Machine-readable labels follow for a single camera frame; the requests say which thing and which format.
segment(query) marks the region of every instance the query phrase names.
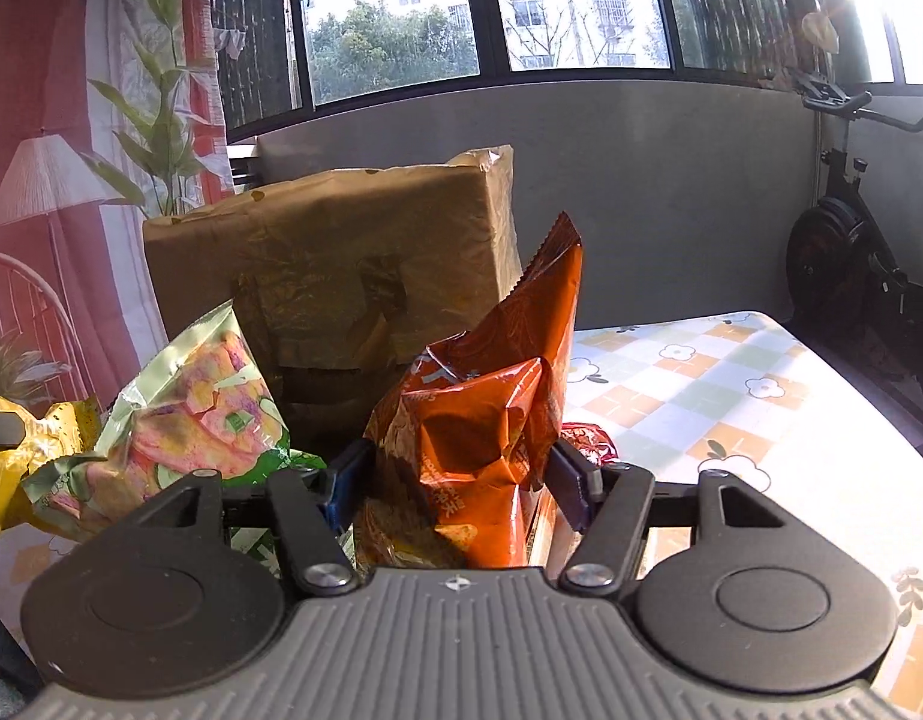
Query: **tablecloth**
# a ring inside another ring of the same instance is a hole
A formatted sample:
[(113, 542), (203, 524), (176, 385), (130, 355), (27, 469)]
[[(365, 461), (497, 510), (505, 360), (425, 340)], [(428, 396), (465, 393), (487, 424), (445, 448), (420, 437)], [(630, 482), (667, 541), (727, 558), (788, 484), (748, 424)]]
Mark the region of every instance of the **tablecloth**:
[[(866, 565), (898, 602), (875, 688), (923, 716), (923, 459), (862, 396), (757, 312), (575, 332), (565, 420), (597, 423), (661, 481), (726, 469)], [(687, 547), (661, 531), (649, 562)], [(0, 536), (0, 618), (22, 640), (23, 591), (74, 544)]]

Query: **green snack bag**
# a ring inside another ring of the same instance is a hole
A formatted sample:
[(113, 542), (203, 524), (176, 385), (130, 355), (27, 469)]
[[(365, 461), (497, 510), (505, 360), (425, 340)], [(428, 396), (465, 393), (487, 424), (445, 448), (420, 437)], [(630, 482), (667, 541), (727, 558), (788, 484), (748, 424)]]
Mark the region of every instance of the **green snack bag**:
[[(36, 517), (85, 538), (194, 469), (220, 471), (224, 485), (255, 485), (277, 469), (325, 467), (289, 443), (228, 302), (194, 322), (122, 390), (91, 453), (43, 466), (23, 488)], [(233, 545), (247, 538), (233, 533)]]

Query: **exercise bike handlebar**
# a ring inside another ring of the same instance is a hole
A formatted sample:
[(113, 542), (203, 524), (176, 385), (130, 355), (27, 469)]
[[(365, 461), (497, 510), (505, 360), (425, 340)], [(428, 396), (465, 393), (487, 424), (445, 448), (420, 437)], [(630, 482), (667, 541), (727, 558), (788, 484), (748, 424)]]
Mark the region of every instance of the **exercise bike handlebar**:
[(861, 110), (858, 110), (858, 117), (860, 119), (871, 119), (872, 122), (878, 122), (879, 124), (887, 124), (889, 127), (895, 127), (896, 129), (903, 129), (904, 132), (923, 132), (923, 116), (914, 124), (909, 124), (908, 122), (902, 122), (900, 119), (885, 116), (885, 114), (877, 111), (861, 108)]
[(801, 101), (804, 103), (805, 108), (810, 108), (810, 110), (831, 116), (840, 116), (844, 119), (853, 119), (856, 113), (873, 99), (870, 92), (861, 92), (861, 94), (846, 100), (818, 100), (817, 98), (803, 97)]

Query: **brown paper bag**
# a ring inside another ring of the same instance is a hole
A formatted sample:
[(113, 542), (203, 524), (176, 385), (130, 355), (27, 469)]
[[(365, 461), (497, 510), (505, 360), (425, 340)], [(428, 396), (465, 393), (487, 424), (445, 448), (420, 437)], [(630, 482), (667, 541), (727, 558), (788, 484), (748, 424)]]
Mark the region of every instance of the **brown paper bag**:
[(299, 448), (332, 453), (426, 344), (514, 286), (510, 146), (446, 165), (330, 170), (145, 222), (174, 337), (234, 298)]

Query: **gray wall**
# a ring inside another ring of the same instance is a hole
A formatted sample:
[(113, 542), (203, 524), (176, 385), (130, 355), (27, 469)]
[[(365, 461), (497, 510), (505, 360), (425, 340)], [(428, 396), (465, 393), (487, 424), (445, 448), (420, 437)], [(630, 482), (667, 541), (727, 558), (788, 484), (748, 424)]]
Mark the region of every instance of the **gray wall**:
[(570, 81), (414, 98), (258, 138), (264, 176), (515, 148), (527, 262), (559, 211), (585, 245), (578, 327), (757, 309), (789, 315), (784, 247), (813, 194), (795, 95), (674, 81)]
[[(909, 122), (923, 116), (923, 98), (875, 98), (868, 107)], [(849, 156), (870, 163), (861, 194), (898, 264), (923, 286), (923, 133), (911, 135), (882, 124), (855, 122)]]

